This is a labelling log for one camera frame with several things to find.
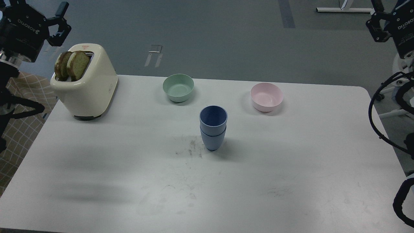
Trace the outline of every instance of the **blue cup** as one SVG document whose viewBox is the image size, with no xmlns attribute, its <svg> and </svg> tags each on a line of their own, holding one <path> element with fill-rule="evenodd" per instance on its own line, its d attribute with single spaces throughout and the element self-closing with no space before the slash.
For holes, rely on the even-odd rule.
<svg viewBox="0 0 414 233">
<path fill-rule="evenodd" d="M 209 150 L 217 150 L 220 148 L 221 144 L 224 141 L 224 135 L 226 134 L 226 129 L 217 136 L 208 136 L 203 132 L 203 130 L 200 128 L 201 131 L 201 139 L 203 139 L 204 146 Z"/>
<path fill-rule="evenodd" d="M 227 112 L 220 106 L 207 106 L 200 112 L 200 128 L 208 136 L 217 136 L 224 132 L 227 124 Z"/>
</svg>

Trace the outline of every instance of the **toaster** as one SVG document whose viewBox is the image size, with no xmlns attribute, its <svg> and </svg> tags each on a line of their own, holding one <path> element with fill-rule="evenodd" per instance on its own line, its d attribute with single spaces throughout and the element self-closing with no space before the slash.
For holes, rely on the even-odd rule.
<svg viewBox="0 0 414 233">
<path fill-rule="evenodd" d="M 51 88 L 74 118 L 88 121 L 100 117 L 108 108 L 118 77 L 102 46 L 77 44 L 71 52 L 84 51 L 90 57 L 83 76 L 74 82 L 58 81 L 55 73 Z"/>
</svg>

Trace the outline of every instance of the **checkered cloth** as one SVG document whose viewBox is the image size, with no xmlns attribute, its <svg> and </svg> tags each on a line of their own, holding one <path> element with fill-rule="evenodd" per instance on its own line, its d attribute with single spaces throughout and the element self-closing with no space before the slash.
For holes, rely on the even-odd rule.
<svg viewBox="0 0 414 233">
<path fill-rule="evenodd" d="M 18 78 L 10 78 L 6 87 L 15 96 L 41 103 L 45 106 L 45 111 L 22 119 L 10 119 L 2 136 L 7 141 L 7 149 L 0 153 L 0 196 L 22 163 L 57 101 L 49 80 L 41 76 L 20 72 Z M 31 108 L 17 105 L 14 113 L 29 110 Z"/>
</svg>

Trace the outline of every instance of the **cup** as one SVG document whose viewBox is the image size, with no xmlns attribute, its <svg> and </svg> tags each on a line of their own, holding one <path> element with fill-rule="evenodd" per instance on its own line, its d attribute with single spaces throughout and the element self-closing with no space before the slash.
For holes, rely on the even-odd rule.
<svg viewBox="0 0 414 233">
<path fill-rule="evenodd" d="M 207 106 L 200 112 L 200 128 L 208 136 L 217 136 L 224 132 L 227 124 L 227 112 L 220 106 Z"/>
<path fill-rule="evenodd" d="M 217 136 L 208 136 L 203 132 L 203 130 L 200 128 L 201 131 L 201 139 L 203 139 L 204 146 L 209 150 L 217 150 L 220 148 L 221 144 L 224 141 L 224 135 L 226 134 L 226 129 Z"/>
</svg>

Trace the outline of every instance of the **bread slice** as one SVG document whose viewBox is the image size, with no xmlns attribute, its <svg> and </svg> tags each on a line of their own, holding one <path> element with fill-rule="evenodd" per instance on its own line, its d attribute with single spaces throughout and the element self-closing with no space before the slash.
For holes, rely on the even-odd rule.
<svg viewBox="0 0 414 233">
<path fill-rule="evenodd" d="M 66 65 L 70 55 L 72 55 L 72 52 L 63 52 L 58 56 L 58 59 L 55 62 L 55 76 L 58 81 L 66 81 L 69 77 L 66 71 Z"/>
<path fill-rule="evenodd" d="M 75 51 L 70 55 L 66 69 L 72 82 L 82 78 L 82 75 L 89 64 L 89 60 L 89 56 L 87 56 L 84 51 Z"/>
</svg>

